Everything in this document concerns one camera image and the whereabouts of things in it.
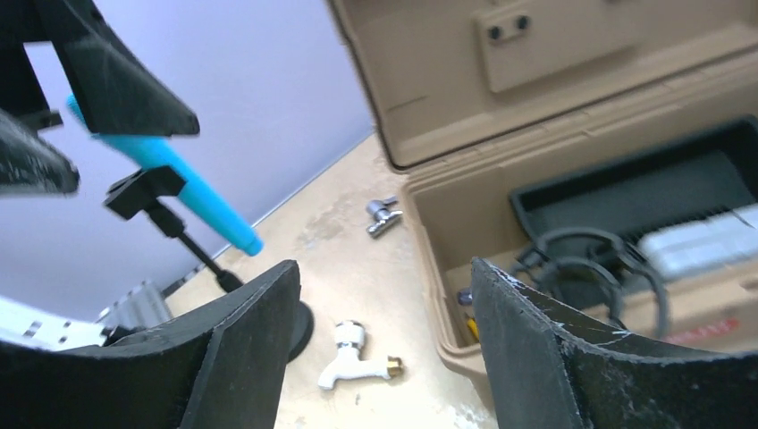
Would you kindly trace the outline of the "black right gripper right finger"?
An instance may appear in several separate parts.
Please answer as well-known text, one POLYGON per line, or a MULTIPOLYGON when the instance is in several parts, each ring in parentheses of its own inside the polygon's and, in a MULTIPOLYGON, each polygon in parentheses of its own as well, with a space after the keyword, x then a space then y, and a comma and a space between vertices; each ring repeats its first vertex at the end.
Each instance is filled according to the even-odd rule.
POLYGON ((754 428, 757 355, 691 349, 600 322, 471 262, 502 428, 754 428))

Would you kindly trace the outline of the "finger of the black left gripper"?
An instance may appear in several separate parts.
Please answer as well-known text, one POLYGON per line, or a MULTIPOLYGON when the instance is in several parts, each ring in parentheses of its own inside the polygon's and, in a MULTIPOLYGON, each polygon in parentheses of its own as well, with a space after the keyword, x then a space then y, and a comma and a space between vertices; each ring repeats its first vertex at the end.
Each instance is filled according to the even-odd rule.
POLYGON ((192 136, 197 115, 122 42, 92 1, 33 3, 88 129, 192 136))
POLYGON ((80 174, 69 158, 20 120, 1 112, 1 195, 72 195, 80 174))

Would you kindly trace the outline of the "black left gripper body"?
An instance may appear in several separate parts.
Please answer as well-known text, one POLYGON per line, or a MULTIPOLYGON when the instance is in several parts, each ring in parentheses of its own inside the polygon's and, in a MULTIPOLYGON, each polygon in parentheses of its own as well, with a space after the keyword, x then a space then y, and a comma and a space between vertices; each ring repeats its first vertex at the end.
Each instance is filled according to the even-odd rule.
POLYGON ((24 48, 48 40, 34 2, 1 0, 1 109, 32 130, 63 123, 46 101, 24 48))

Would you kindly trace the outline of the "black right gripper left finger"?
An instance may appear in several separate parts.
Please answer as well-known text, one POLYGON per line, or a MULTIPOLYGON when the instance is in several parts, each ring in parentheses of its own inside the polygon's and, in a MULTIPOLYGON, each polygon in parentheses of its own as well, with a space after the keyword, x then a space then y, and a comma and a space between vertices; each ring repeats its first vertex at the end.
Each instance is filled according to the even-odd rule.
POLYGON ((1 347, 4 428, 271 428, 299 303, 284 260, 107 347, 1 347))

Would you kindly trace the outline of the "blue microphone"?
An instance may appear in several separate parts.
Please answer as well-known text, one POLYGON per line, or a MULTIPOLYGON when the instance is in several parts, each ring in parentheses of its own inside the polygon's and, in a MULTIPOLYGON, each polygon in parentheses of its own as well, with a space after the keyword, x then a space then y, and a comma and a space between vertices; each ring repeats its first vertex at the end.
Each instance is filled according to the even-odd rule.
POLYGON ((169 145, 168 139, 145 135, 92 132, 90 137, 126 156, 143 171, 159 170, 180 188, 177 198, 205 225, 248 256, 264 242, 254 228, 169 145))

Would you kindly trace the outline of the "black tripod shock mount stand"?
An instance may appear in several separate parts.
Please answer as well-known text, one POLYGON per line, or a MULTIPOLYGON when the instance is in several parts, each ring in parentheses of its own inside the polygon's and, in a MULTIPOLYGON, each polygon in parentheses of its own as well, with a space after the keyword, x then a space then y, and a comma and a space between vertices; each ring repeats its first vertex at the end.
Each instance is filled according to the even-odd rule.
POLYGON ((509 275, 517 277, 524 273, 532 285, 539 291, 564 302, 565 299, 558 286, 562 273, 578 273, 584 279, 592 279, 605 298, 608 308, 608 321, 625 329, 621 321, 624 309, 624 289, 622 282, 609 268, 600 263, 599 257, 590 254, 579 256, 552 256, 549 247, 559 241, 572 239, 591 239, 600 241, 611 250, 618 261, 618 266, 627 273, 644 277, 653 292, 657 305, 656 326, 653 337, 663 339, 671 328, 670 300, 661 276, 650 267, 637 248, 623 240, 619 235, 592 227, 564 227, 548 231, 526 246, 515 258, 508 270, 509 275))

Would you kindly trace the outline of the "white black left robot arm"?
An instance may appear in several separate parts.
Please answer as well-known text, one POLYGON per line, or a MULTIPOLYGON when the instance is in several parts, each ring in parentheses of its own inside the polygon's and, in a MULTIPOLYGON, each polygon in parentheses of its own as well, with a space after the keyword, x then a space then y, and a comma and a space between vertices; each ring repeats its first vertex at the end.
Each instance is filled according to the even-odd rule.
MULTIPOLYGON (((137 59, 94 1, 1 1, 1 197, 76 193, 72 161, 38 131, 62 124, 51 110, 25 51, 50 42, 87 128, 107 136, 199 134, 198 117, 137 59)), ((108 208, 131 218, 145 210, 160 225, 162 196, 178 196, 186 180, 171 166, 141 167, 114 184, 108 208)), ((101 346, 113 331, 54 315, 1 296, 1 341, 63 350, 101 346)))

